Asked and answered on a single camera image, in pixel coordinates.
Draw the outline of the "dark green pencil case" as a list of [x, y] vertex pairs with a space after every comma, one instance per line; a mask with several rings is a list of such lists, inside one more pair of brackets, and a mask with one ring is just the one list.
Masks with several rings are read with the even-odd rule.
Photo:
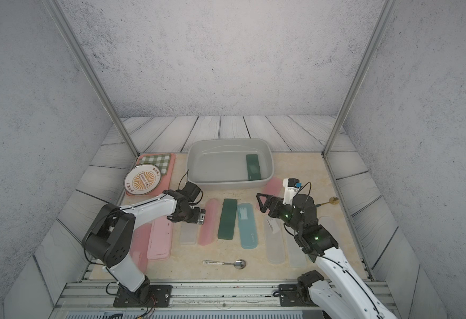
[[262, 179], [259, 158], [257, 154], [248, 154], [246, 156], [246, 167], [249, 181]]
[[233, 240], [237, 207], [238, 201], [236, 199], [225, 199], [223, 201], [217, 234], [218, 239]]

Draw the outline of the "translucent pink pencil case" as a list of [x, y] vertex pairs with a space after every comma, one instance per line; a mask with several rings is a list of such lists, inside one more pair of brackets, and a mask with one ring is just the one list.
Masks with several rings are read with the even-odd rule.
[[283, 180], [280, 178], [272, 178], [256, 196], [257, 210], [260, 211], [261, 207], [265, 204], [267, 198], [279, 197], [283, 192]]

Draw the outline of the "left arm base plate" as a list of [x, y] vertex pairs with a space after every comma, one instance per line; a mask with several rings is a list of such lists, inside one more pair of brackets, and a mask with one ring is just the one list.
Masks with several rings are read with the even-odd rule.
[[172, 286], [166, 284], [144, 285], [131, 292], [121, 286], [113, 302], [114, 308], [168, 308]]

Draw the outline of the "frosted white pencil case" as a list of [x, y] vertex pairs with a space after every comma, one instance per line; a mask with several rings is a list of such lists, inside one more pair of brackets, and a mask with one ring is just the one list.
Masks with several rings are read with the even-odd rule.
[[199, 225], [194, 223], [184, 223], [181, 226], [179, 243], [181, 245], [194, 245], [198, 239]]

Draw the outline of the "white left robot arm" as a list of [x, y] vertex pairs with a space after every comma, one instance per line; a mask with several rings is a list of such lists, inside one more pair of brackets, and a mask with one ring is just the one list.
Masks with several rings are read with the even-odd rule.
[[181, 190], [165, 190], [133, 205], [106, 204], [84, 235], [83, 250], [100, 260], [121, 288], [132, 293], [148, 291], [149, 279], [130, 256], [134, 232], [160, 217], [172, 223], [202, 225], [206, 211], [198, 207], [200, 195], [200, 187], [186, 182]]

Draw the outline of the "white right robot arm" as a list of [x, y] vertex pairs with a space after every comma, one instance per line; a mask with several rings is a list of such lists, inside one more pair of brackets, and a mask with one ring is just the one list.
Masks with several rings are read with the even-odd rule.
[[257, 194], [262, 213], [280, 219], [293, 231], [294, 241], [318, 267], [298, 278], [303, 303], [315, 304], [329, 318], [395, 318], [354, 271], [339, 242], [319, 223], [318, 204], [306, 194], [289, 202], [268, 194]]

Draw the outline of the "grey plastic storage box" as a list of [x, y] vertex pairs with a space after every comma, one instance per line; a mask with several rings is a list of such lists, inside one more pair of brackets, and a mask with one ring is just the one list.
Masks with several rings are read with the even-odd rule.
[[[249, 177], [247, 157], [258, 159], [258, 179]], [[204, 191], [262, 187], [275, 172], [274, 158], [261, 139], [203, 140], [187, 153], [188, 179]]]

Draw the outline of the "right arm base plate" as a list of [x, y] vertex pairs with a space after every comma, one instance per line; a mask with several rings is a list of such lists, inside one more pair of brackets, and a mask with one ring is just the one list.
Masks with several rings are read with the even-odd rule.
[[272, 296], [279, 298], [281, 307], [311, 307], [314, 305], [296, 284], [280, 284]]

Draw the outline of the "teal pencil case with label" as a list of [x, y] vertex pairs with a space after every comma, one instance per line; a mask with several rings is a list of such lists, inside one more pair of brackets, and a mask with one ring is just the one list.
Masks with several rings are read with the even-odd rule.
[[240, 244], [243, 249], [255, 249], [258, 246], [258, 232], [253, 206], [241, 203], [237, 207]]

